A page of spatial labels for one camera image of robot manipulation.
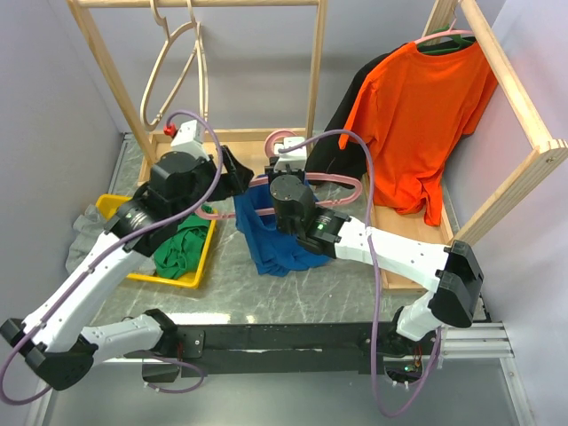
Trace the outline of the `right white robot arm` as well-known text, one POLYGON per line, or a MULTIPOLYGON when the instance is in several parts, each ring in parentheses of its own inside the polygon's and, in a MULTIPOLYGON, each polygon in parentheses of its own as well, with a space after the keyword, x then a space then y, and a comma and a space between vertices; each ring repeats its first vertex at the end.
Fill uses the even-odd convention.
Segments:
POLYGON ((278 231, 295 236, 308 252, 375 264, 424 288, 388 334, 394 351, 409 353, 442 325, 472 325, 484 274, 468 243, 427 243, 366 225, 316 202, 311 188, 289 172, 270 178, 269 194, 278 231))

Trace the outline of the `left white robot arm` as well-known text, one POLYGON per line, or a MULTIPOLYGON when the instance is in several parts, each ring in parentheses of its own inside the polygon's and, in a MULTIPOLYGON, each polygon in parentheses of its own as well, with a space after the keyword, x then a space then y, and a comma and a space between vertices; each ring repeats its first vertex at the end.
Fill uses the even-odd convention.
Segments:
POLYGON ((217 151, 221 165, 208 154, 166 153, 58 291, 25 319, 8 319, 1 326, 6 342, 52 389, 66 390, 92 367, 132 352, 177 354, 178 325, 158 309, 104 327, 89 324, 114 289, 177 232, 185 217, 206 201, 246 191, 253 170, 227 146, 217 151))

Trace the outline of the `blue tank top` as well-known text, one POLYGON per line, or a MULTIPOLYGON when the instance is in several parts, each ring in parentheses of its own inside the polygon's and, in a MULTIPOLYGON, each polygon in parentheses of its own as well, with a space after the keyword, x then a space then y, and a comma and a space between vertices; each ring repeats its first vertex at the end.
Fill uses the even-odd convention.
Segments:
POLYGON ((327 264, 328 256, 302 248, 292 235, 280 233, 274 215, 260 216, 258 209, 272 207, 268 185, 251 187, 233 198, 235 225, 248 245, 260 275, 285 277, 290 272, 307 271, 327 264))

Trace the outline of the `yellow plastic tray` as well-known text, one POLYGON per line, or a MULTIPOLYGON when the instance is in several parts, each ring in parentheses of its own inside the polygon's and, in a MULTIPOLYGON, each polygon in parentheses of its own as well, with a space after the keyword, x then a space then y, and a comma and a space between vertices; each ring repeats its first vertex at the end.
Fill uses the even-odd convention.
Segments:
MULTIPOLYGON (((130 197, 115 195, 115 194, 102 194, 99 196, 95 206, 99 209, 102 217, 109 220, 118 210, 118 208, 128 201, 130 197)), ((178 288, 198 288, 204 274, 206 260, 209 254, 209 248, 217 227, 217 221, 212 220, 209 224, 208 233, 204 241, 201 251, 201 257, 195 272, 187 272, 180 276, 177 280, 165 279, 157 275, 145 275, 140 273, 130 273, 127 278, 129 280, 151 282, 154 284, 173 286, 178 288)))

